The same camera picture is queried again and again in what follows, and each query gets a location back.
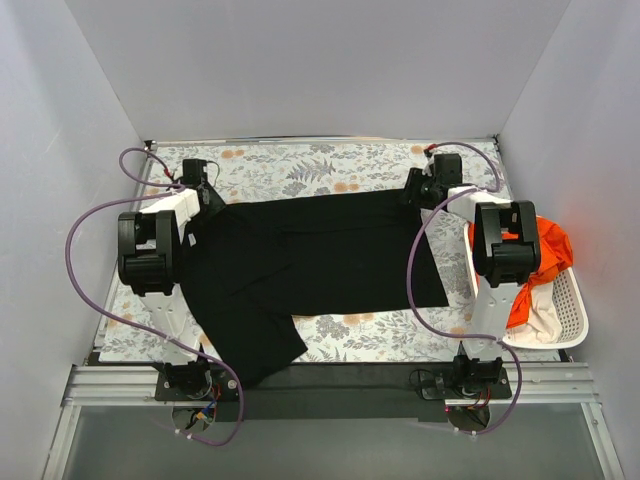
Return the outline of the black t shirt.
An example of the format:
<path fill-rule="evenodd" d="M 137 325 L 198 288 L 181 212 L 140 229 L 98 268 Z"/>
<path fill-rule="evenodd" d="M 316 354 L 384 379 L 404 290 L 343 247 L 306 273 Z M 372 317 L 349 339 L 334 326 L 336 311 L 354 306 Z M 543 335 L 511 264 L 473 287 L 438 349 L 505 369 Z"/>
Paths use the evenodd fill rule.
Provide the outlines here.
<path fill-rule="evenodd" d="M 420 226 L 398 190 L 231 204 L 189 226 L 180 287 L 251 387 L 305 353 L 297 316 L 446 306 Z"/>

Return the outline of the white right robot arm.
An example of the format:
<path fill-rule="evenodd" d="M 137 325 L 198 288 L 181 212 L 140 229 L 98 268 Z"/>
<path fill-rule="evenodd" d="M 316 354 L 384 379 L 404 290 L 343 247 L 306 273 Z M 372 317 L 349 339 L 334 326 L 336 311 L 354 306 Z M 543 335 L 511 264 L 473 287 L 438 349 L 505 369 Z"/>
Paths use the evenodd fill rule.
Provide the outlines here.
<path fill-rule="evenodd" d="M 410 169 L 401 202 L 432 215 L 453 214 L 474 228 L 471 272 L 477 294 L 471 325 L 455 335 L 454 359 L 419 377 L 421 392 L 440 399 L 507 392 L 502 359 L 509 348 L 507 323 L 516 297 L 541 263 L 533 203 L 502 199 L 464 182 L 457 154 L 437 154 L 427 168 Z"/>

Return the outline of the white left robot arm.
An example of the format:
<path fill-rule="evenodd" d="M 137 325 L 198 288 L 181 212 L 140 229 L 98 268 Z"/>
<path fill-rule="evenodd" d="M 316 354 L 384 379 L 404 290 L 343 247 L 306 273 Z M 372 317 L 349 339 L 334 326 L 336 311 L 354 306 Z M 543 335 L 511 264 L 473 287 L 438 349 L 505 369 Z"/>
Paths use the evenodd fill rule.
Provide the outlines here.
<path fill-rule="evenodd" d="M 161 371 L 168 386 L 200 400 L 211 392 L 213 377 L 179 285 L 184 247 L 195 244 L 184 233 L 188 223 L 221 212 L 225 203 L 209 182 L 206 160 L 183 160 L 178 183 L 181 192 L 119 215 L 118 274 L 150 313 L 151 329 L 166 342 Z"/>

